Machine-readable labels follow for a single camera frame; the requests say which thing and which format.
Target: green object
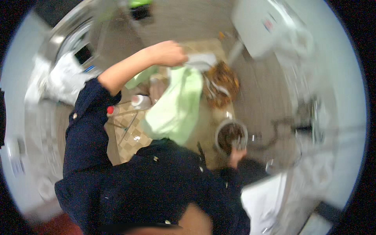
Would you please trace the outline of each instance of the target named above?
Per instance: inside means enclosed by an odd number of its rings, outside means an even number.
[[[125,84],[125,87],[128,90],[133,89],[136,86],[138,86],[140,83],[146,81],[147,79],[150,79],[150,76],[157,72],[158,72],[158,66],[153,65],[145,69],[141,73],[137,74],[136,76],[134,76],[134,78],[132,78],[131,80],[129,80],[129,82]]]
[[[202,75],[197,69],[171,68],[170,85],[141,121],[147,136],[184,145],[199,118],[202,87]]]
[[[153,2],[153,0],[132,0],[130,2],[130,7],[136,8],[136,7],[139,7],[139,6],[151,4],[152,2]]]

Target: white bag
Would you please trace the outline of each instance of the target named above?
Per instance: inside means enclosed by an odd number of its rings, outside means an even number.
[[[50,73],[49,69],[48,61],[38,56],[35,58],[25,102],[38,103],[48,98],[74,106],[78,94],[85,87],[85,82],[92,79],[92,75],[83,73],[73,52],[64,54]]]

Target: navy blue shirt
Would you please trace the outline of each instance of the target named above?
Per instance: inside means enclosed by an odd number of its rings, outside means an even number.
[[[84,234],[109,223],[178,224],[189,203],[213,221],[213,234],[249,234],[235,169],[212,173],[199,155],[171,140],[154,140],[128,163],[112,166],[104,124],[107,107],[117,104],[98,80],[88,81],[69,116],[63,179],[56,182],[60,206]]]

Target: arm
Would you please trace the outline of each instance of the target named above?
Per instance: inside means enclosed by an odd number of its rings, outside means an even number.
[[[115,96],[130,79],[148,67],[155,64],[174,67],[187,60],[178,43],[161,42],[111,66],[98,77],[98,81]]]
[[[197,204],[211,217],[213,234],[249,234],[250,220],[241,204],[241,179],[238,162],[247,150],[232,149],[228,167],[210,172],[205,170],[202,194]]]
[[[110,167],[107,156],[107,107],[121,99],[120,90],[130,79],[152,65],[177,66],[188,57],[178,43],[161,42],[142,49],[88,81],[78,95],[65,133],[63,176],[93,167]]]

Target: hand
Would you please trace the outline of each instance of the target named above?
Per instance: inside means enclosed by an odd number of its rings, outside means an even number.
[[[247,154],[247,149],[244,150],[236,150],[236,148],[232,148],[229,166],[233,168],[238,168],[238,162]]]
[[[174,41],[165,41],[146,48],[153,64],[174,67],[188,61],[183,48]]]

